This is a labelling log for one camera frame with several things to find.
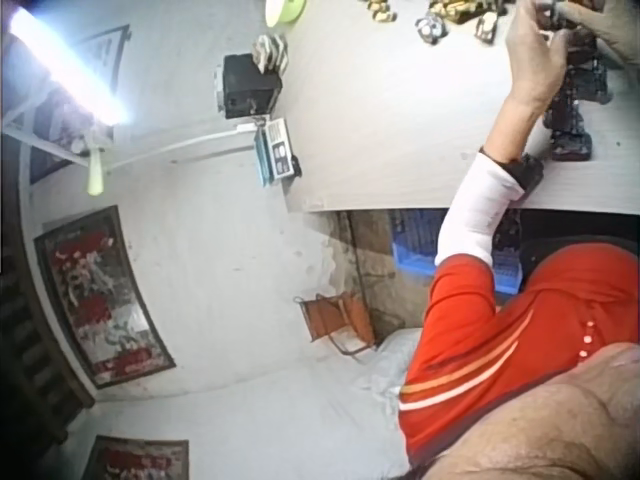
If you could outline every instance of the green object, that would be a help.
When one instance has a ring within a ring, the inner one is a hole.
[[[265,16],[267,26],[275,27],[278,23],[296,20],[302,13],[306,0],[267,0]]]

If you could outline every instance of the blue plastic basket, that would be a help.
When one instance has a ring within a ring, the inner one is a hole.
[[[392,210],[389,213],[396,266],[417,275],[436,271],[435,258],[444,209]],[[493,251],[496,291],[514,295],[522,281],[522,269],[515,250]]]

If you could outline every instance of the poster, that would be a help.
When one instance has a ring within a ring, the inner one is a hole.
[[[58,321],[96,388],[175,367],[133,277],[116,206],[35,243]]]
[[[109,86],[112,93],[118,87],[118,72],[126,42],[131,38],[129,25],[113,28],[86,38],[73,46],[89,70]],[[46,100],[36,108],[33,133],[72,151],[74,141],[83,145],[83,132],[94,124],[105,136],[113,140],[113,128],[100,125],[93,115],[80,107],[67,91],[54,82],[45,88],[50,89]],[[87,151],[73,152],[88,155]],[[31,183],[42,180],[47,175],[66,167],[71,162],[60,159],[37,148],[31,149]]]
[[[187,480],[189,442],[98,435],[82,480]]]

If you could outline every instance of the white sleeve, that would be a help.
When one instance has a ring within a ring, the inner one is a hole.
[[[522,195],[524,190],[509,173],[478,153],[440,228],[436,266],[466,253],[491,267],[493,234],[509,204]]]

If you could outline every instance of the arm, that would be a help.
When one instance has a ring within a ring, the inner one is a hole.
[[[511,92],[451,203],[438,238],[436,265],[467,254],[491,266],[495,229],[509,203],[524,194],[500,164],[519,161],[533,126],[564,78],[567,32],[558,32],[547,45],[539,33],[533,0],[518,4],[507,49]]]
[[[519,161],[535,122],[560,88],[566,36],[556,35],[547,45],[538,31],[533,0],[522,0],[507,48],[512,89],[440,229],[438,267],[408,385],[432,376],[433,365],[443,359],[472,358],[468,355],[478,355],[478,345],[490,348],[502,328],[493,321],[491,245],[507,206],[524,190],[501,164]]]

